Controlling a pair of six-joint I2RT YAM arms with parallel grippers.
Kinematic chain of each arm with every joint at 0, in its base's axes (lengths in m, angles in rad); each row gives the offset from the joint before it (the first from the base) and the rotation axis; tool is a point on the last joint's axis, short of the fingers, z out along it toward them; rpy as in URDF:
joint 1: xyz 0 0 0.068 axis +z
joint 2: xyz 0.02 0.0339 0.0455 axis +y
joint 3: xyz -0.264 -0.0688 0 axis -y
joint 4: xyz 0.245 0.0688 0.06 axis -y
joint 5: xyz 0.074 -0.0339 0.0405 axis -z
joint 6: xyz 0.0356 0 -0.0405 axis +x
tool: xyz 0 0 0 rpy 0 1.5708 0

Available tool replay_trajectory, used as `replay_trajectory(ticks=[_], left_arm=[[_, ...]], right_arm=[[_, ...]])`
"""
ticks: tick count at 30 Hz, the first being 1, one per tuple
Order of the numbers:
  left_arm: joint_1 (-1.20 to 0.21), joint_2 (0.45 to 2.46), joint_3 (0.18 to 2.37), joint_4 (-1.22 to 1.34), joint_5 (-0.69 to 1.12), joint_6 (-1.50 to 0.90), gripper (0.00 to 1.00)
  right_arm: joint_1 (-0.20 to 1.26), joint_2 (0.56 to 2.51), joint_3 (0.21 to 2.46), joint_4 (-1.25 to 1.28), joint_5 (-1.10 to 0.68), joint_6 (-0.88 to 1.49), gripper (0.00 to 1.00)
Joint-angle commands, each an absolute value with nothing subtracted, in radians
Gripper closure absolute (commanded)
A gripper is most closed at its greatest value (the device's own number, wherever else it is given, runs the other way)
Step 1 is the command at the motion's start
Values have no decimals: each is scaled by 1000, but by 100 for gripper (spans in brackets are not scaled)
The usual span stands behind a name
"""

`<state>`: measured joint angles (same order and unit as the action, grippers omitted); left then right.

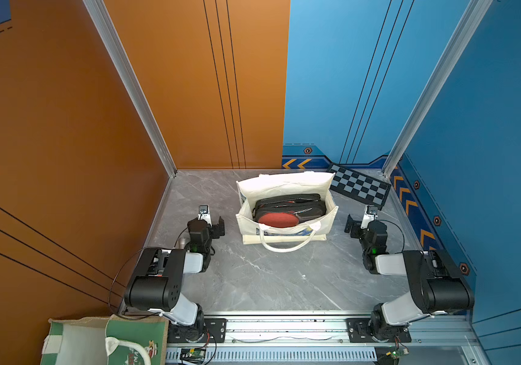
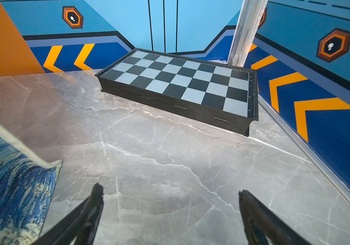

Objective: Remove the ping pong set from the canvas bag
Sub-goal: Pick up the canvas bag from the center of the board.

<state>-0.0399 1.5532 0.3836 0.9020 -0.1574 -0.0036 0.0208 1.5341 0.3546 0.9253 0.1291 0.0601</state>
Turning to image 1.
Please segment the ping pong paddle case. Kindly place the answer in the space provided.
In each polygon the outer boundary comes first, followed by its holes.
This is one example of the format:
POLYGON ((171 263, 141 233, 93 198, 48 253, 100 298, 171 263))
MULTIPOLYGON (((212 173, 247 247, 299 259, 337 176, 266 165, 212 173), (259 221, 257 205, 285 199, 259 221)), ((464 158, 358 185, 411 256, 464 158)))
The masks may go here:
POLYGON ((293 194, 261 199, 255 203, 252 211, 253 220, 269 211, 291 212, 299 218, 299 224, 312 221, 327 214, 325 201, 319 194, 293 194))
POLYGON ((299 224, 299 218, 291 212, 269 211, 259 214, 256 222, 273 228, 293 228, 299 224))

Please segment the cream canvas tote bag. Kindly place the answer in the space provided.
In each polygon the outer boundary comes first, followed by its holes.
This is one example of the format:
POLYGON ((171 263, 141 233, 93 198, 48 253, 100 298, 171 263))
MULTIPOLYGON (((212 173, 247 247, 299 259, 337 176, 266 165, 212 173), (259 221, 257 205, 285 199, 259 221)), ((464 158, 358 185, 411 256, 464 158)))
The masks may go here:
POLYGON ((339 207, 330 192, 333 173, 306 171, 266 175, 237 182, 236 214, 242 243, 288 253, 326 240, 339 207))

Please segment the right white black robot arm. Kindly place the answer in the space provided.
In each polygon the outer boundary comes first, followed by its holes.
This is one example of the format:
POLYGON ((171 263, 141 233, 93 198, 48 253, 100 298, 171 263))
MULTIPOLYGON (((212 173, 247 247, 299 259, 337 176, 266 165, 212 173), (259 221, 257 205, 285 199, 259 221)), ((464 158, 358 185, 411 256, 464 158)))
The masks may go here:
POLYGON ((447 251, 389 253, 387 225, 372 215, 360 221, 348 217, 344 231, 359 240, 362 261, 369 273, 403 276, 409 285, 402 296, 374 306, 368 322, 349 320, 351 333, 369 336, 375 342, 407 339, 412 322, 473 309, 473 291, 447 251))

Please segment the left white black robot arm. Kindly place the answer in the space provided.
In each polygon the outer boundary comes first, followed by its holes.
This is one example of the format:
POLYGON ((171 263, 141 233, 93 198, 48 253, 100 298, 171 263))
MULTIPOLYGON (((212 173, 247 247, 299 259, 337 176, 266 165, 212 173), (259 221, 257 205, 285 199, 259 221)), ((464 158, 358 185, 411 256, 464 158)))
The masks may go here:
POLYGON ((169 320, 172 340, 199 342, 208 336, 201 305, 182 292, 184 275, 207 271, 215 254, 212 241, 226 234, 222 218, 217 224, 195 218, 188 222, 189 239, 183 248, 147 247, 125 289, 127 307, 169 320))

